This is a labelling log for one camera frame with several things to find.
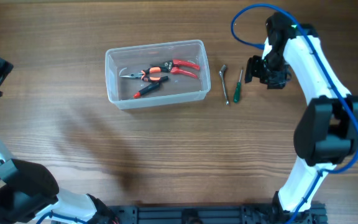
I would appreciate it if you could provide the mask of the green handled screwdriver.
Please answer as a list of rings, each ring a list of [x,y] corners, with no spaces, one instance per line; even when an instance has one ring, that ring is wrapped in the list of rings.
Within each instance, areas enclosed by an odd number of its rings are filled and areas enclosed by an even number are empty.
[[[239,80],[236,84],[236,89],[234,92],[233,102],[238,103],[241,97],[241,81],[242,81],[242,75],[244,73],[244,69],[241,68],[241,72],[239,74]]]

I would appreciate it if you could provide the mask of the silver socket wrench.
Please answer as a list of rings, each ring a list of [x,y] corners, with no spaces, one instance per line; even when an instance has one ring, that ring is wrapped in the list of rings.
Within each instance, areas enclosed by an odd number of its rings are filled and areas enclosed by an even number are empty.
[[[219,71],[219,76],[220,76],[222,86],[223,86],[223,93],[224,93],[224,97],[225,97],[225,100],[226,100],[226,105],[229,105],[229,98],[228,98],[225,79],[224,79],[224,74],[225,74],[226,69],[227,69],[227,66],[223,65],[221,67],[220,71]]]

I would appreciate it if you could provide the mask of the red handled pruning shears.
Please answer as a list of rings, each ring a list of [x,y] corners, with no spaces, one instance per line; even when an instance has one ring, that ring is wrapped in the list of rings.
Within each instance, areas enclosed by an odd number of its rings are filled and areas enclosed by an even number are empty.
[[[179,60],[179,59],[172,59],[162,62],[160,64],[151,65],[151,68],[149,69],[149,73],[163,72],[163,73],[171,73],[174,75],[185,75],[191,78],[198,78],[196,74],[181,69],[182,67],[192,68],[197,71],[200,70],[200,66],[195,63]]]

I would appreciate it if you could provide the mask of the orange black needle-nose pliers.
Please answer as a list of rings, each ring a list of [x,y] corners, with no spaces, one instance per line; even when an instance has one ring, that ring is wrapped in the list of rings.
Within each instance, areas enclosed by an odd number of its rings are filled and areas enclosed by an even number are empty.
[[[164,76],[164,77],[151,77],[150,74],[152,73],[160,73],[160,72],[166,72],[167,70],[165,68],[161,68],[161,67],[151,67],[148,68],[146,70],[142,70],[141,72],[138,73],[130,73],[127,75],[120,75],[121,78],[130,78],[130,79],[140,79],[144,82],[150,82],[150,83],[155,83],[155,82],[165,82],[169,79],[168,76]]]

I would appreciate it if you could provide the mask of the black red handled screwdriver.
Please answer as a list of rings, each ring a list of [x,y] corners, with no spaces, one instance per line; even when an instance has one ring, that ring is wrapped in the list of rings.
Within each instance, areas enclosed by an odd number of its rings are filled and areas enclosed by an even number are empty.
[[[164,76],[164,77],[146,77],[146,76],[143,76],[141,78],[141,80],[144,81],[144,82],[150,82],[150,84],[147,87],[139,90],[133,96],[134,99],[140,98],[141,96],[146,95],[146,94],[150,93],[151,91],[159,89],[160,84],[165,82],[165,81],[168,81],[169,77],[168,76]]]

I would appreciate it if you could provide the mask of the clear plastic container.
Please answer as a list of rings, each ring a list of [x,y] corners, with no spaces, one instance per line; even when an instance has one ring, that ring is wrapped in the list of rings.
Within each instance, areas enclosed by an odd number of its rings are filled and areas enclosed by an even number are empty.
[[[151,68],[151,65],[172,59],[199,65],[199,71],[188,67],[181,68],[196,74],[198,78],[163,72],[152,73],[151,77],[168,76],[169,80],[161,83],[159,89],[134,99],[133,96],[150,82],[121,78],[120,75],[138,73]],[[208,58],[201,40],[109,49],[105,54],[105,75],[108,99],[120,110],[203,100],[211,89]]]

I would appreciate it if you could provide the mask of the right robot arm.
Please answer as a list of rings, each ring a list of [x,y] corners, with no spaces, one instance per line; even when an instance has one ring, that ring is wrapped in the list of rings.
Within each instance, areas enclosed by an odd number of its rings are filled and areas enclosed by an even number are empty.
[[[264,52],[248,60],[244,81],[258,78],[269,89],[282,89],[296,75],[307,103],[293,136],[295,164],[268,217],[271,223],[303,222],[315,215],[311,199],[326,176],[338,173],[346,157],[358,157],[358,96],[337,79],[312,25],[282,12],[265,25]]]

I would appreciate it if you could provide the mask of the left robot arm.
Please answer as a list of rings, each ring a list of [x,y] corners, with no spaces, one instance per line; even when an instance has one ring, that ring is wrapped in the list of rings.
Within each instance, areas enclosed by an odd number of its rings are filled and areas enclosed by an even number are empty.
[[[43,165],[16,159],[0,138],[0,223],[119,223],[90,194],[61,189]]]

